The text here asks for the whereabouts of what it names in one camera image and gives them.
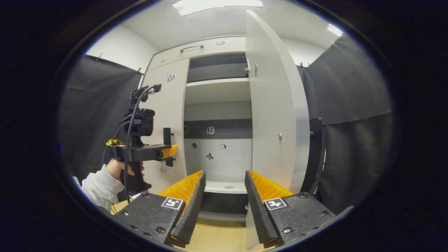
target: white sleeve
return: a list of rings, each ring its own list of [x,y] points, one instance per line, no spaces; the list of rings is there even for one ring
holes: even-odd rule
[[[118,204],[116,195],[124,188],[123,184],[106,170],[106,165],[103,165],[100,171],[90,173],[80,186],[81,191],[93,204],[104,207],[108,212],[111,211],[112,203]]]

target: cabinet drawer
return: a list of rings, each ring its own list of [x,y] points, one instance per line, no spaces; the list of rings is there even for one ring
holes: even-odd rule
[[[186,58],[196,58],[207,55],[244,52],[245,49],[246,49],[245,36],[201,40],[197,42],[184,44],[155,54],[154,57],[152,58],[148,70]]]

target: black cable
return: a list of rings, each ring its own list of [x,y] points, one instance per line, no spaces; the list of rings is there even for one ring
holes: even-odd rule
[[[129,123],[130,123],[130,122],[124,122],[124,123],[121,123],[121,124],[118,126],[118,128],[117,128],[115,134],[113,135],[112,139],[117,139],[117,138],[118,138],[118,134],[120,133],[120,129],[121,129],[124,125],[127,125],[127,124],[129,124]],[[103,167],[103,164],[104,164],[104,163],[103,163],[103,162],[104,162],[104,154],[106,153],[106,148],[107,148],[107,147],[108,147],[107,145],[104,146],[103,154],[101,155],[101,161],[100,161],[100,163],[99,163],[99,168],[100,168],[100,169]]]
[[[126,147],[125,147],[125,176],[124,176],[124,182],[123,182],[123,184],[125,186],[125,195],[126,195],[126,199],[127,199],[128,203],[131,203],[131,201],[129,200],[129,192],[128,192],[128,187],[127,187],[127,178],[128,178],[129,142],[130,142],[130,138],[131,138],[132,123],[134,122],[135,112],[137,111],[138,104],[142,100],[142,97],[153,87],[154,87],[154,85],[151,85],[151,86],[147,87],[143,91],[143,93],[139,96],[139,98],[137,100],[137,103],[135,104],[134,111],[132,112],[131,120],[129,122],[129,130],[128,130],[128,136],[126,138]]]

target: screw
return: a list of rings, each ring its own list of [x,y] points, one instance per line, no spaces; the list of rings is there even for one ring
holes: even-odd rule
[[[157,232],[159,232],[159,233],[165,233],[165,229],[164,228],[162,228],[162,227],[158,227],[157,229]]]

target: human hand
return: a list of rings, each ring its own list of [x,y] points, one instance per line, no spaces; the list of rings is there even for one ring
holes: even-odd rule
[[[121,181],[120,173],[121,170],[125,169],[125,163],[118,161],[115,158],[112,158],[109,163],[106,165],[106,170],[109,172],[109,174],[116,180]],[[140,162],[140,169],[144,170],[145,167],[143,167],[143,162]],[[135,173],[131,169],[131,165],[128,164],[128,174],[134,176]]]

